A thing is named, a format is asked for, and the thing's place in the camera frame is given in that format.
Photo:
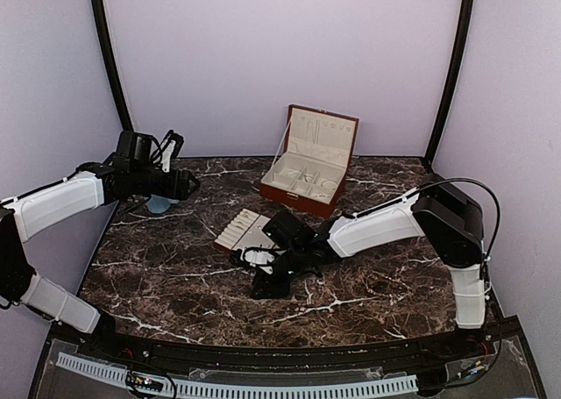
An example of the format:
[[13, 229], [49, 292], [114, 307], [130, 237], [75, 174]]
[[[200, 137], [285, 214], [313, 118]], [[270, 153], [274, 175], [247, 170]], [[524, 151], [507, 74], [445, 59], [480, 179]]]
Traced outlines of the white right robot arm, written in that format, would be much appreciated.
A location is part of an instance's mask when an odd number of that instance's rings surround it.
[[491, 189], [465, 177], [427, 175], [423, 184], [369, 209], [345, 213], [317, 229], [288, 210], [264, 228], [273, 246], [245, 247], [241, 260], [256, 267], [251, 297], [286, 296], [294, 275], [314, 272], [358, 253], [403, 239], [425, 238], [451, 273], [458, 331], [447, 340], [457, 359], [468, 357], [481, 343], [491, 287], [487, 263], [494, 239], [484, 236], [483, 209], [459, 188], [466, 183]]

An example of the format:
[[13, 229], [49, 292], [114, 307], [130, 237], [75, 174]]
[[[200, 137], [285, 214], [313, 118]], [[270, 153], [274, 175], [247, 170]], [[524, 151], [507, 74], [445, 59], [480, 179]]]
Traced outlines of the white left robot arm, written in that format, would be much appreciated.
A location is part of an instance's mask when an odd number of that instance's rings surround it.
[[28, 263], [24, 244], [70, 217], [133, 196], [188, 199], [200, 182], [171, 162], [184, 139], [168, 131], [162, 141], [123, 131], [116, 150], [103, 162], [85, 162], [68, 177], [1, 202], [1, 307], [23, 304], [82, 333], [105, 360], [117, 360], [124, 342], [99, 326], [102, 312], [37, 273]]

